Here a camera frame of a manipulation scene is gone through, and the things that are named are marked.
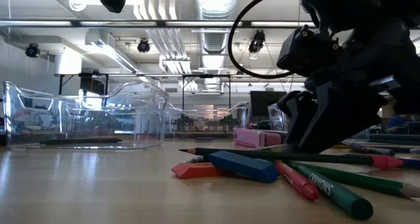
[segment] pink eraser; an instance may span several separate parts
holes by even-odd
[[[371,155],[373,168],[390,169],[401,166],[404,162],[397,158],[387,155]]]
[[[275,133],[265,133],[254,129],[235,129],[234,142],[235,145],[249,146],[259,148],[263,146],[279,145],[282,138]]]

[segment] desk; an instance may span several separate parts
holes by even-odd
[[[281,179],[273,184],[231,177],[179,180],[171,168],[193,156],[178,149],[194,146],[233,148],[232,143],[172,142],[121,152],[2,150],[1,223],[360,223],[323,196],[315,202],[303,199]],[[420,185],[420,171],[329,166]],[[369,223],[420,220],[420,199],[350,189],[372,203]]]

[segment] ventilation duct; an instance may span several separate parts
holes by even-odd
[[[196,12],[200,20],[231,20],[235,15],[236,5],[238,0],[195,0]],[[203,56],[201,62],[207,73],[218,74],[219,68],[222,68],[224,63],[224,54],[226,52],[226,44],[229,33],[220,33],[220,30],[212,32],[206,30],[200,33],[201,51]],[[207,88],[215,89],[218,85],[219,79],[205,79],[204,83]]]

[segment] person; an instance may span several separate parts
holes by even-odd
[[[388,123],[387,133],[397,133],[406,128],[406,123],[410,121],[411,115],[401,114],[394,116]]]

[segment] black cable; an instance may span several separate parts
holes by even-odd
[[[234,55],[233,55],[233,51],[232,51],[232,42],[233,42],[233,38],[234,38],[234,34],[235,34],[235,30],[238,27],[239,22],[241,21],[241,19],[243,18],[243,16],[245,16],[246,13],[248,13],[249,10],[251,10],[256,4],[260,3],[261,1],[264,0],[253,0],[252,2],[250,2],[250,4],[248,4],[248,6],[246,6],[241,13],[239,13],[238,17],[235,19],[234,24],[232,25],[232,29],[230,29],[230,33],[229,33],[229,39],[228,39],[228,54],[229,54],[229,58],[232,61],[232,64],[241,72],[256,77],[256,78],[260,78],[260,79],[278,79],[278,78],[283,78],[286,76],[291,76],[293,74],[293,72],[286,72],[286,73],[282,73],[282,74],[275,74],[275,75],[260,75],[260,74],[256,74],[252,71],[249,71],[247,69],[245,69],[244,67],[240,66],[239,63],[236,61]],[[314,5],[311,3],[310,0],[302,0],[305,2],[305,4],[308,4],[310,7],[312,7],[315,11],[316,9],[314,8]],[[320,18],[320,31],[321,33],[323,32],[328,32],[328,26],[325,25],[325,23],[323,24],[321,22],[321,18]]]

